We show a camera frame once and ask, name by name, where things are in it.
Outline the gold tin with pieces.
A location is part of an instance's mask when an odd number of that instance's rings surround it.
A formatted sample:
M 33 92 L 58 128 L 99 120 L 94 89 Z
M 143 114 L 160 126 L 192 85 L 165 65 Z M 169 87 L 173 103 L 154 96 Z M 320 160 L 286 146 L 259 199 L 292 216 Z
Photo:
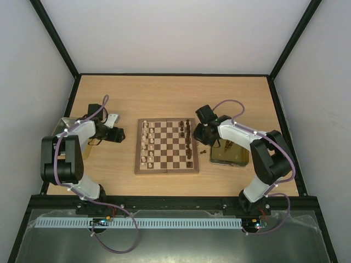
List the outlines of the gold tin with pieces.
M 245 167 L 250 157 L 249 150 L 229 141 L 219 139 L 211 147 L 210 163 L 232 167 Z

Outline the wooden chess board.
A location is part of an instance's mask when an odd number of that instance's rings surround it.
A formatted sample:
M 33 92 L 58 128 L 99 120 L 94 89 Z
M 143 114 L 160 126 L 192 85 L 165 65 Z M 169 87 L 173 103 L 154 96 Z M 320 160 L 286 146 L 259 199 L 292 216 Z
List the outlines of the wooden chess board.
M 195 127 L 195 119 L 190 117 L 139 119 L 134 173 L 197 174 Z

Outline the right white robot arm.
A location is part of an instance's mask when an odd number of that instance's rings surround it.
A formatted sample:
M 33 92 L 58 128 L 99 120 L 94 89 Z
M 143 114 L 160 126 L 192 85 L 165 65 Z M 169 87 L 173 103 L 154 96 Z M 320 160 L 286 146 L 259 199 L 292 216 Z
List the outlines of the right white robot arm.
M 244 214 L 250 215 L 256 211 L 259 201 L 268 197 L 279 183 L 294 179 L 295 162 L 279 131 L 259 131 L 238 123 L 232 117 L 218 117 L 209 105 L 199 108 L 195 113 L 200 123 L 194 130 L 194 139 L 209 146 L 223 139 L 251 153 L 256 175 L 239 193 L 239 208 Z

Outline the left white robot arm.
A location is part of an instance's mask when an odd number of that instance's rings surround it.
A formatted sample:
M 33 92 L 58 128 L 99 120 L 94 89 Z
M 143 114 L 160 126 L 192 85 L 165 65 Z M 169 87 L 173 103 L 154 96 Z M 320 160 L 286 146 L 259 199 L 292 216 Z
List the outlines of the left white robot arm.
M 41 178 L 44 182 L 63 186 L 82 200 L 101 201 L 106 198 L 102 185 L 85 174 L 83 154 L 94 139 L 121 143 L 124 130 L 115 126 L 117 113 L 108 113 L 105 104 L 90 104 L 83 117 L 72 119 L 41 142 Z

